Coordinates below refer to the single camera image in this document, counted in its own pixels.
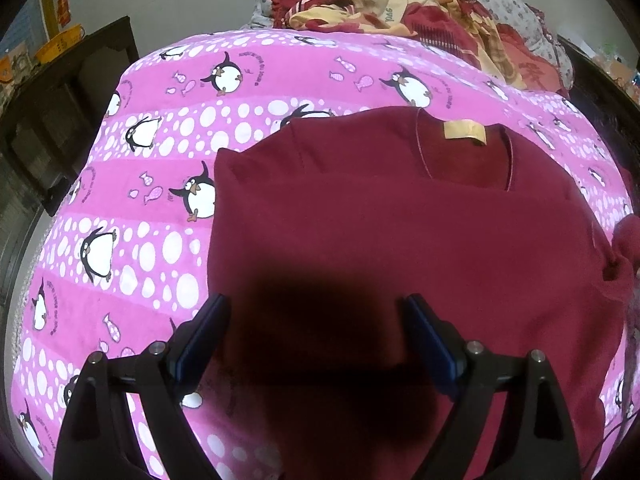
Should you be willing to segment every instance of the fish print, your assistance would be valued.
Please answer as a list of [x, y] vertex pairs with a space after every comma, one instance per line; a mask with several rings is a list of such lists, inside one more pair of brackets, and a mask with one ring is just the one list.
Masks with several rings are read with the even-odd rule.
[[145, 183], [145, 186], [151, 186], [151, 184], [154, 181], [154, 178], [152, 176], [148, 176], [148, 174], [146, 174], [146, 171], [145, 171], [145, 173], [140, 175], [140, 178]]
[[353, 74], [356, 71], [356, 66], [353, 63], [343, 60], [340, 56], [335, 58], [334, 61], [340, 63], [347, 72], [351, 72]]
[[371, 85], [373, 85], [373, 78], [370, 75], [364, 75], [358, 81], [355, 81], [353, 84], [356, 85], [356, 90], [358, 92], [362, 92], [363, 88], [368, 88]]
[[109, 329], [109, 335], [111, 336], [111, 339], [113, 339], [116, 343], [119, 342], [120, 341], [120, 329], [113, 323], [113, 321], [111, 319], [109, 319], [109, 314], [104, 316], [104, 319], [102, 320], [102, 322]]
[[151, 193], [149, 193], [144, 197], [145, 205], [147, 202], [150, 202], [151, 200], [158, 200], [161, 195], [162, 195], [162, 187], [156, 186], [151, 190]]
[[187, 83], [187, 86], [184, 87], [184, 90], [180, 90], [180, 93], [182, 94], [182, 97], [184, 97], [185, 95], [188, 94], [188, 92], [191, 92], [191, 90], [193, 90], [196, 86], [196, 82], [192, 79], [191, 81], [189, 81]]

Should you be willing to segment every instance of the metal screw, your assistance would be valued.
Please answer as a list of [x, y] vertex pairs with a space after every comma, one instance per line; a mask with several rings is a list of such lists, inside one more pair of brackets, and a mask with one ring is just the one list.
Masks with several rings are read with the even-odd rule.
[[469, 350], [473, 355], [478, 355], [484, 352], [484, 345], [479, 341], [469, 341], [466, 344], [466, 349]]
[[154, 341], [149, 345], [149, 351], [153, 355], [159, 355], [166, 350], [166, 343], [164, 341]]
[[537, 363], [541, 363], [542, 361], [544, 361], [546, 359], [545, 353], [542, 350], [532, 350], [531, 351], [531, 358], [537, 362]]
[[95, 365], [100, 359], [102, 359], [102, 352], [93, 352], [91, 355], [89, 355], [87, 360], [92, 365]]

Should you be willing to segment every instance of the penguin print bedsheet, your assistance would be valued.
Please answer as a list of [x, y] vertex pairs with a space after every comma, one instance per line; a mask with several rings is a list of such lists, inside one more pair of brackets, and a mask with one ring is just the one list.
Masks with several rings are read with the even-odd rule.
[[[166, 340], [205, 301], [216, 152], [245, 150], [292, 118], [402, 104], [520, 133], [571, 174], [609, 238], [631, 212], [609, 151], [570, 102], [510, 88], [417, 41], [239, 30], [157, 50], [122, 75], [26, 298], [11, 405], [46, 469], [87, 356]], [[623, 353], [621, 343], [602, 390], [606, 431], [620, 420]], [[127, 397], [148, 469], [166, 478], [140, 400]], [[277, 450], [228, 372], [212, 365], [182, 407], [222, 478], [278, 477]]]

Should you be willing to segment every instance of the orange plastic basket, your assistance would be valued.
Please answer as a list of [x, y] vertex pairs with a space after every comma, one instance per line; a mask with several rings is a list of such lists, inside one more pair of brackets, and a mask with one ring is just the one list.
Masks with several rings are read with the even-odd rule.
[[49, 63], [56, 59], [66, 49], [74, 46], [84, 38], [84, 28], [82, 25], [74, 25], [69, 30], [64, 30], [54, 36], [39, 51], [36, 52], [36, 59], [41, 63]]

